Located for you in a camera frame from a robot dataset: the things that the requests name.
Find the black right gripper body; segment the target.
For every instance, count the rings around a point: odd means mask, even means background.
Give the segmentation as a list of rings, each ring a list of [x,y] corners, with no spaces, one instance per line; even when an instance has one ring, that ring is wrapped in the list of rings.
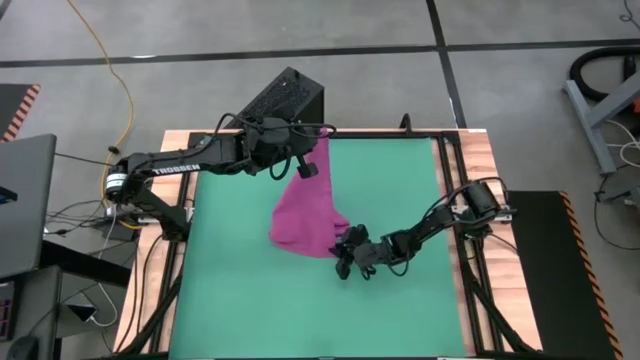
[[[365,280],[369,280],[376,274],[376,265],[389,265],[391,260],[390,246],[382,242],[372,242],[364,225],[349,227],[343,234],[349,235],[350,246],[347,248],[349,256],[346,259],[340,259],[334,255],[337,258],[335,270],[341,280],[348,279],[352,265],[358,268]]]

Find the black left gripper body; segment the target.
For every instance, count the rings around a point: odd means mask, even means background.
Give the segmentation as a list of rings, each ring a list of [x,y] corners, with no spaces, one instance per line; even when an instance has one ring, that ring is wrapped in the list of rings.
[[[243,171],[255,176],[265,169],[272,179],[283,179],[291,168],[293,159],[298,161],[297,172],[302,179],[319,173],[318,166],[305,159],[317,142],[307,136],[315,134],[305,123],[287,123],[281,119],[266,119],[258,123],[245,123],[246,164]]]

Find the magenta towel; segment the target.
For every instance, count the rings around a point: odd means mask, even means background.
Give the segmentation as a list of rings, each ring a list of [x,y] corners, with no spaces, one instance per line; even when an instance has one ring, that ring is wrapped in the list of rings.
[[[268,238],[291,253],[332,257],[330,249],[350,222],[334,206],[329,139],[319,139],[305,159],[317,166],[318,174],[292,177],[272,212]]]

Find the black computer tower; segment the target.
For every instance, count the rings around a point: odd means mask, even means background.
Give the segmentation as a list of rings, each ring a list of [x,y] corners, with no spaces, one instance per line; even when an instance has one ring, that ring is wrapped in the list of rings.
[[[324,86],[298,70],[287,67],[269,83],[226,128],[240,128],[243,121],[258,123],[281,119],[287,123],[323,124]]]

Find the green table mat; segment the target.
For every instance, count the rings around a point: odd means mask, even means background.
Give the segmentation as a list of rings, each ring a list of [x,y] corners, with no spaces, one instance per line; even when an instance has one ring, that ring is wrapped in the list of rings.
[[[329,149],[335,206],[373,239],[413,226],[440,195],[427,138],[334,139]],[[284,188],[267,172],[199,174],[172,360],[464,353],[444,234],[408,265],[341,279],[334,258],[269,241]]]

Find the black power adapter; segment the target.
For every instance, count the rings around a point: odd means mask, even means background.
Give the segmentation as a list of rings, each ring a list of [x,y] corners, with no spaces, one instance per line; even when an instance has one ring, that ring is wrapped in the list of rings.
[[[113,241],[134,242],[138,239],[138,231],[121,225],[118,221],[102,221],[95,226],[101,232],[103,238]]]

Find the large black orange-striped floor mat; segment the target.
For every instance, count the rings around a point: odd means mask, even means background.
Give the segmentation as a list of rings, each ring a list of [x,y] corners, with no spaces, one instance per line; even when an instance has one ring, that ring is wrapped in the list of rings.
[[[624,360],[568,195],[511,191],[512,230],[541,339],[549,355]]]

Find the black desk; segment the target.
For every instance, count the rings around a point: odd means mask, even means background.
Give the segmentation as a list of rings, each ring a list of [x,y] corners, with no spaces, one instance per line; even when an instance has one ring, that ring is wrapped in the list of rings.
[[[57,266],[66,273],[92,279],[99,283],[126,288],[131,270],[91,255],[80,253],[65,246],[42,241],[40,267]]]

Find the grey laptop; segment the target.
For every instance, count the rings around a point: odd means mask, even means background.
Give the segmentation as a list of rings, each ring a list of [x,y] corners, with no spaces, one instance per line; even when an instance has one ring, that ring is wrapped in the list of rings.
[[[0,144],[0,187],[17,194],[0,205],[0,279],[38,267],[55,147],[53,134]]]

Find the small black orange-striped floor mat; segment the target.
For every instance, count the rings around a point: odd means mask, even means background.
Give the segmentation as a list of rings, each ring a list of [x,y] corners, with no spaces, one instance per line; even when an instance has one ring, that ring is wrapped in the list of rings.
[[[40,91],[39,84],[0,83],[0,143],[17,138]]]

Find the grey metal stand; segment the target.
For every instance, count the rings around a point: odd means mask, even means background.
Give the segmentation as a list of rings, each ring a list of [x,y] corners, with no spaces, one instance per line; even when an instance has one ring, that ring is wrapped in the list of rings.
[[[601,172],[615,173],[614,158],[609,152],[601,127],[630,105],[634,99],[640,97],[640,72],[624,81],[595,106],[590,106],[586,102],[575,81],[567,80],[564,90],[577,113]]]

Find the grey cabinet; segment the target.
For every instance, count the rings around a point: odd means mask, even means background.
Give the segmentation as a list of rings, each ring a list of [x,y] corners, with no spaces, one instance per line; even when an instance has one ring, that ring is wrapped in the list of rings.
[[[37,360],[59,360],[61,340],[57,337],[58,304],[62,272],[57,266],[21,274],[18,286],[12,338],[0,341],[0,360],[9,359],[9,350],[19,338],[31,335],[38,339]]]

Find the black keyboard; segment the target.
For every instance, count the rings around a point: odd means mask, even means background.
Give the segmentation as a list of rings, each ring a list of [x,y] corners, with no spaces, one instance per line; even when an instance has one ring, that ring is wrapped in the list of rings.
[[[13,334],[16,285],[14,281],[0,283],[0,342],[8,341]]]

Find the black computer mouse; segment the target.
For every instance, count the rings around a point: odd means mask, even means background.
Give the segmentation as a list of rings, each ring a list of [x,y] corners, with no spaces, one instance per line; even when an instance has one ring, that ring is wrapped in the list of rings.
[[[13,341],[6,355],[6,360],[38,360],[39,340],[31,335]]]

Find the black metal table frame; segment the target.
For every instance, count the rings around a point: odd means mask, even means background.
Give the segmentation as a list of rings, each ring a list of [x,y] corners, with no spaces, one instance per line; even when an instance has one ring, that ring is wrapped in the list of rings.
[[[336,132],[337,139],[433,139],[436,141],[440,156],[441,170],[444,172],[444,182],[447,188],[453,185],[450,161],[447,147],[454,150],[458,175],[464,185],[471,181],[466,177],[466,166],[462,155],[461,136],[458,131],[445,129],[442,131],[404,131],[402,129],[341,129]],[[461,271],[462,288],[465,304],[470,320],[472,344],[478,356],[494,356],[507,358],[510,356],[524,356],[536,354],[537,351],[527,345],[499,312],[493,301],[489,273],[484,256],[484,239],[491,234],[488,224],[449,226],[454,236],[456,256]],[[161,274],[160,290],[156,308],[142,328],[132,333],[134,324],[141,320],[145,302],[143,301],[146,276],[150,256],[160,241],[167,244],[166,256]],[[167,311],[177,299],[181,285],[181,271],[175,268],[178,250],[186,244],[186,238],[173,241],[165,233],[160,234],[149,247],[143,264],[136,264],[132,271],[132,279],[137,288],[133,290],[134,301],[132,313],[126,332],[116,345],[118,356],[140,356],[147,345],[151,347],[151,354],[159,357],[160,328],[164,326]]]

